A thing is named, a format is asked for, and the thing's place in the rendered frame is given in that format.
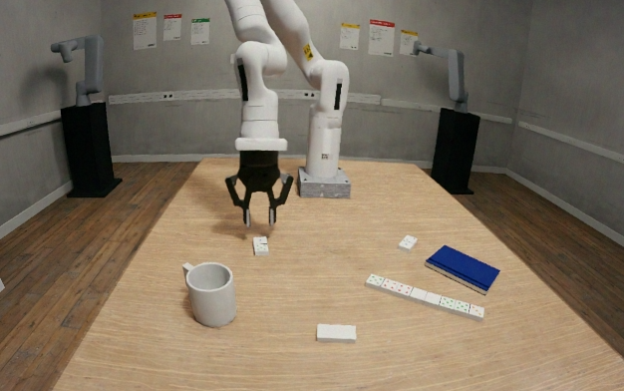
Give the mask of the white domino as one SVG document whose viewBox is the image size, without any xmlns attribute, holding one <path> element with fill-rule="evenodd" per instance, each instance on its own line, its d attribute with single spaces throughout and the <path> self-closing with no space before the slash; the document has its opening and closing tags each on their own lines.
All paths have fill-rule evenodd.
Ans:
<svg viewBox="0 0 624 391">
<path fill-rule="evenodd" d="M 455 303 L 456 301 L 454 299 L 428 292 L 424 301 L 424 306 L 453 313 Z"/>
<path fill-rule="evenodd" d="M 269 255 L 268 244 L 266 236 L 254 237 L 254 253 L 255 255 Z"/>
<path fill-rule="evenodd" d="M 456 300 L 453 314 L 481 322 L 484 308 Z"/>
<path fill-rule="evenodd" d="M 318 324 L 317 342 L 355 343 L 356 328 L 353 325 Z"/>
<path fill-rule="evenodd" d="M 417 238 L 407 235 L 398 245 L 398 249 L 409 253 L 412 250 L 412 248 L 415 246 L 415 244 L 417 243 L 417 240 L 418 240 Z"/>
<path fill-rule="evenodd" d="M 394 295 L 399 282 L 371 274 L 365 286 Z"/>
<path fill-rule="evenodd" d="M 422 305 L 424 303 L 426 295 L 427 295 L 427 291 L 414 288 L 414 287 L 411 287 L 409 285 L 402 284 L 402 283 L 399 283 L 394 293 L 394 296 L 397 296 L 406 300 L 410 300 L 410 301 L 413 301 Z"/>
</svg>

